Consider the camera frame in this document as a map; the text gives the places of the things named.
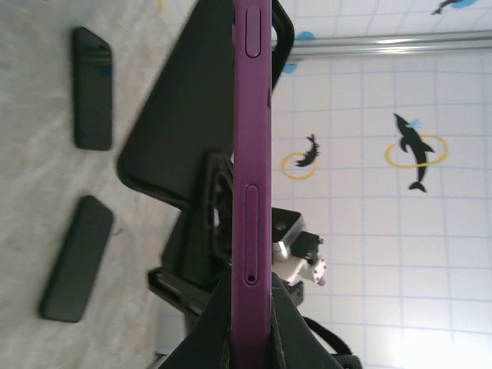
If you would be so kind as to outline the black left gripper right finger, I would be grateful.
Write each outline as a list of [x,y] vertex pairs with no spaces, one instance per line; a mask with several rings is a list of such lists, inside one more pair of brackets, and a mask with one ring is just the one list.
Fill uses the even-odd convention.
[[275,273],[271,283],[271,369],[343,369],[311,332]]

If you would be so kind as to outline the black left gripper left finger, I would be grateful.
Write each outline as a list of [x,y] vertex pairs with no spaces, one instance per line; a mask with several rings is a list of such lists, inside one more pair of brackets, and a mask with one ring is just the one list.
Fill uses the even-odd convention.
[[194,321],[190,333],[158,369],[229,369],[231,272],[223,273],[200,314],[184,298],[173,298],[160,288],[155,293]]

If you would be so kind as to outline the black phone case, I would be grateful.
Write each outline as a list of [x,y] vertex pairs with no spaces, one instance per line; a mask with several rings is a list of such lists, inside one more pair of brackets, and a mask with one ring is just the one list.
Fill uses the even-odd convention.
[[[294,26],[271,0],[271,94],[294,43]],[[206,157],[233,152],[234,0],[197,0],[118,158],[127,187],[191,207]]]

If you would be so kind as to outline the black smartphone silver edge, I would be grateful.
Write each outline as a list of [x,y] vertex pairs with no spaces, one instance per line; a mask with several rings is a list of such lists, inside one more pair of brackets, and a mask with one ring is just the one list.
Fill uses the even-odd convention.
[[114,215],[92,195],[79,199],[39,304],[43,319],[79,322],[88,306]]

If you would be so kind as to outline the black smartphone teal edge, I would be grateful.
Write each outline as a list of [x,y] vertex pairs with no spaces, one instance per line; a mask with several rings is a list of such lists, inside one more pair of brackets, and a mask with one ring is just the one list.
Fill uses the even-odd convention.
[[112,147],[113,64],[111,46],[89,29],[71,32],[73,136],[77,148]]

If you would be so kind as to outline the aluminium corner post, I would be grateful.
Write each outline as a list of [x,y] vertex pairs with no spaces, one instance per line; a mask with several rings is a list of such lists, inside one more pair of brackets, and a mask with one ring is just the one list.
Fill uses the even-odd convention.
[[492,31],[298,40],[289,59],[492,50]]

